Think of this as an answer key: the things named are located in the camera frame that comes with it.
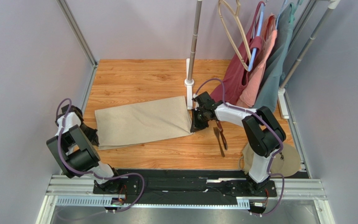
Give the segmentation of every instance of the blue-green garment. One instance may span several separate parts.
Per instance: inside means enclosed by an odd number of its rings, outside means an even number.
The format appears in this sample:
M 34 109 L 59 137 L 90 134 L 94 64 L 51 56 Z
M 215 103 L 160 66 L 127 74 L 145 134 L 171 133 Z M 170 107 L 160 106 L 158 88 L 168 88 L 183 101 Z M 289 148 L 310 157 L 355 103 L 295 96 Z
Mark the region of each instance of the blue-green garment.
M 294 4 L 290 3 L 281 13 L 278 20 L 277 38 L 270 57 L 266 62 L 266 70 L 263 74 L 254 108 L 267 106 L 271 111 L 275 111 L 280 79 L 285 77 L 285 74 L 282 72 L 282 67 L 288 53 L 289 43 L 294 30 L 294 21 L 289 21 L 294 7 Z

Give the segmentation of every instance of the wood grain surface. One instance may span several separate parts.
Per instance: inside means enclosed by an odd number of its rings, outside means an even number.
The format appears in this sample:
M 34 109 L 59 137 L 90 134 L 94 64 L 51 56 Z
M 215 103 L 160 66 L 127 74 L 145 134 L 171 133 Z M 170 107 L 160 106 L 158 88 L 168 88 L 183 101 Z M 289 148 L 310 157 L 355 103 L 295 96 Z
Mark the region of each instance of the wood grain surface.
M 207 79 L 223 79 L 228 64 L 229 60 L 196 60 L 194 91 Z M 98 109 L 185 96 L 185 78 L 185 60 L 101 60 L 84 112 L 85 124 L 97 128 Z M 211 81 L 201 92 L 211 93 L 217 85 L 218 81 Z M 286 142 L 294 145 L 289 125 L 281 119 L 278 107 L 275 117 L 287 134 Z M 237 169 L 241 151 L 248 142 L 244 128 L 222 122 L 228 144 L 222 158 L 213 126 L 215 122 L 210 122 L 209 128 L 182 138 L 98 153 L 102 162 L 115 168 Z

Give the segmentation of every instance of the hanging shirt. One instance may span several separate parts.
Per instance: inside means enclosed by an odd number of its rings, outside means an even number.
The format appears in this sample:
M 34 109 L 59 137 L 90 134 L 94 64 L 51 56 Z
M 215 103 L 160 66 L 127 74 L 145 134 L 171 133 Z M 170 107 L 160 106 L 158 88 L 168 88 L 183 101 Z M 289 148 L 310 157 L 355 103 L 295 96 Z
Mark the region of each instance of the hanging shirt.
M 285 76 L 282 67 L 288 53 L 289 43 L 292 38 L 294 21 L 289 21 L 294 4 L 290 3 L 281 13 L 278 20 L 278 34 L 275 45 L 269 59 L 266 62 L 266 71 L 263 75 L 261 87 L 254 108 L 268 107 L 272 112 L 275 111 L 278 99 L 278 87 L 280 77 Z
M 248 85 L 242 91 L 237 101 L 237 106 L 249 108 L 255 104 L 258 95 L 259 86 L 263 78 L 266 68 L 266 61 L 274 47 L 277 37 L 277 29 L 275 28 L 275 16 L 271 16 L 263 23 L 262 26 L 262 49 L 258 57 L 255 58 L 255 68 L 249 72 Z
M 254 25 L 256 21 L 256 17 L 259 12 L 259 8 L 261 4 L 264 2 L 261 1 L 258 4 L 258 7 L 256 9 L 254 20 L 252 21 L 252 26 L 250 27 L 249 31 L 246 34 L 247 41 L 249 43 L 249 48 L 253 49 L 256 48 L 256 56 L 258 52 L 260 51 L 262 47 L 262 38 L 260 36 L 257 36 L 255 38 L 252 37 L 252 31 L 254 30 Z M 244 45 L 244 42 L 241 43 L 240 47 L 238 48 L 238 51 L 242 55 L 243 59 L 245 61 L 248 60 L 248 56 L 246 53 L 246 48 Z M 242 84 L 243 76 L 246 75 L 246 70 L 244 66 L 242 65 L 240 59 L 236 54 L 234 54 L 233 58 L 230 61 L 229 66 L 227 67 L 225 77 L 223 78 L 223 83 L 225 85 L 225 101 L 229 102 L 233 105 L 237 103 L 238 98 L 240 97 L 242 91 L 247 86 L 247 84 Z M 214 91 L 210 94 L 211 98 L 214 99 L 216 102 L 219 100 L 222 100 L 222 94 L 223 94 L 223 88 L 222 85 L 218 85 Z

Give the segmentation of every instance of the beige cloth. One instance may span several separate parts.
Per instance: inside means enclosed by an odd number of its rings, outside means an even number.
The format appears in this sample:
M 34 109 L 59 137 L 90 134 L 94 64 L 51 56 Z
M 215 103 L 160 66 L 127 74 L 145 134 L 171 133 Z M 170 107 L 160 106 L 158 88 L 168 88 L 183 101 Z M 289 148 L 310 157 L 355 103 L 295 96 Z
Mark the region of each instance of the beige cloth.
M 99 149 L 112 149 L 191 135 L 184 96 L 95 111 Z
M 245 173 L 249 172 L 254 160 L 254 151 L 249 143 L 242 150 L 244 156 L 244 168 Z M 271 164 L 270 171 L 272 174 L 280 173 L 286 176 L 292 176 L 300 170 L 300 155 L 299 152 L 291 145 L 284 143 L 282 151 L 275 155 L 273 163 Z

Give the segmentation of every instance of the white wall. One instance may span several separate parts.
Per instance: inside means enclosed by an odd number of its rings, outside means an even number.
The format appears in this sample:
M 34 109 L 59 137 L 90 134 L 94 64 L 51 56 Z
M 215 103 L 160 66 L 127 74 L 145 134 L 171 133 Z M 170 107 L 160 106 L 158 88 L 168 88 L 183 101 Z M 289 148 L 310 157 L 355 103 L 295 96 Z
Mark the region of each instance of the white wall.
M 249 29 L 260 0 L 241 0 L 241 22 Z M 190 56 L 196 0 L 68 0 L 82 33 L 99 59 L 166 59 Z M 202 3 L 196 58 L 231 59 L 234 50 L 217 12 L 217 0 Z M 227 0 L 235 7 L 234 0 Z M 270 0 L 265 17 L 278 14 L 283 0 Z M 300 16 L 307 1 L 299 7 Z M 240 32 L 221 7 L 238 45 Z
M 91 69 L 56 0 L 0 0 L 0 224 L 35 223 L 56 107 L 81 105 Z
M 326 4 L 317 8 L 294 51 Z M 308 165 L 323 181 L 336 223 L 358 223 L 358 2 L 340 2 L 287 91 Z

